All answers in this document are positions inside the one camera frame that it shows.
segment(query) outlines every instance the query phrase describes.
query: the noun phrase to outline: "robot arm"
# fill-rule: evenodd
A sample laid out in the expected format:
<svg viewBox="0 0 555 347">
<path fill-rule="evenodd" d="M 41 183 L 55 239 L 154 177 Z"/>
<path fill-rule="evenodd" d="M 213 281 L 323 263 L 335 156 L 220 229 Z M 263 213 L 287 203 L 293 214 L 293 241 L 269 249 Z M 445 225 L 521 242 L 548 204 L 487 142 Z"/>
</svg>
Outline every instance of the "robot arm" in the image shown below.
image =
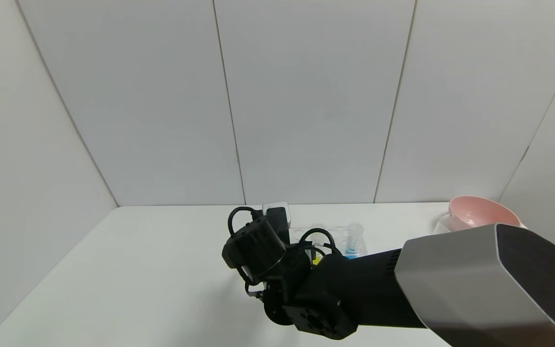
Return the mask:
<svg viewBox="0 0 555 347">
<path fill-rule="evenodd" d="M 238 211 L 253 221 L 234 232 Z M 555 346 L 555 245 L 529 230 L 490 225 L 346 259 L 322 229 L 290 244 L 289 219 L 287 206 L 238 207 L 222 252 L 275 323 L 334 340 L 375 325 L 428 328 L 454 347 Z M 332 250 L 317 266 L 315 232 Z"/>
</svg>

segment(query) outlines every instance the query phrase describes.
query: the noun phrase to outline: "white table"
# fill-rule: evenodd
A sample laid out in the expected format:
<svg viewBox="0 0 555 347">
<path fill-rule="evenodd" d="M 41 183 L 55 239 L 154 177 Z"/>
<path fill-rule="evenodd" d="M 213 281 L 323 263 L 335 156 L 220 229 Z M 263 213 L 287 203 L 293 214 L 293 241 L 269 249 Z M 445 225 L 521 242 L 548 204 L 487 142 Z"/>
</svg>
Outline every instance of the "white table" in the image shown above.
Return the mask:
<svg viewBox="0 0 555 347">
<path fill-rule="evenodd" d="M 222 259 L 232 209 L 114 210 L 2 323 L 0 347 L 447 346 L 425 329 L 359 327 L 332 341 L 272 323 Z M 447 203 L 291 206 L 291 226 L 359 222 L 377 253 L 428 235 L 445 210 Z M 236 224 L 248 218 L 240 213 Z"/>
</svg>

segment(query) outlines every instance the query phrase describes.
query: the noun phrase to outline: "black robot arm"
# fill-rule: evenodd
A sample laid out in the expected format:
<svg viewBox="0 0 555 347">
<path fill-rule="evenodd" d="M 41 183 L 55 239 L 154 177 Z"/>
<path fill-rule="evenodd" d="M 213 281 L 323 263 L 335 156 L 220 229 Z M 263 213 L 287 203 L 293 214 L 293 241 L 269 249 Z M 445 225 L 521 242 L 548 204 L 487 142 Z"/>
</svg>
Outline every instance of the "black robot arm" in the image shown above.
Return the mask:
<svg viewBox="0 0 555 347">
<path fill-rule="evenodd" d="M 262 300 L 272 321 L 334 340 L 352 334 L 359 325 L 425 327 L 395 279 L 401 250 L 347 259 L 331 235 L 318 228 L 290 244 L 286 211 L 272 210 L 267 215 L 251 210 L 255 219 L 234 232 L 222 252 L 227 265 L 244 279 L 247 292 L 249 286 L 264 282 L 264 290 L 250 295 Z M 306 252 L 322 253 L 306 241 L 315 232 L 328 237 L 324 246 L 332 250 L 317 266 Z"/>
</svg>

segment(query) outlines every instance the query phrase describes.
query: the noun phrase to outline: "clear plastic container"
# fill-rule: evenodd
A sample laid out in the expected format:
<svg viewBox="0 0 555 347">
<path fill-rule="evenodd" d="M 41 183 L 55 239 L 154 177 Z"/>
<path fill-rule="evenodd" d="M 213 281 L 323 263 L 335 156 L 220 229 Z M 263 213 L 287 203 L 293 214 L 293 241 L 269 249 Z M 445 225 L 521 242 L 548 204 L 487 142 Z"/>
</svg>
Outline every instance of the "clear plastic container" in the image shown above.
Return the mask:
<svg viewBox="0 0 555 347">
<path fill-rule="evenodd" d="M 363 241 L 363 226 L 361 224 L 348 224 L 345 248 L 346 250 L 344 251 L 344 256 L 348 259 L 353 259 L 368 254 L 367 250 L 365 250 L 365 242 Z"/>
<path fill-rule="evenodd" d="M 325 227 L 323 224 L 313 224 L 310 227 L 292 227 L 290 228 L 291 243 L 299 242 L 302 235 L 312 228 L 322 228 L 328 231 L 335 240 L 337 249 L 341 251 L 343 255 L 346 255 L 346 257 L 353 258 L 368 255 L 365 239 L 363 237 L 363 226 L 357 223 L 351 223 L 347 227 Z M 350 250 L 348 250 L 347 246 L 349 230 L 352 235 Z M 313 233 L 307 240 L 312 241 L 314 246 L 324 250 L 326 253 L 331 252 L 330 249 L 323 246 L 325 243 L 329 242 L 329 240 L 321 233 Z"/>
</svg>

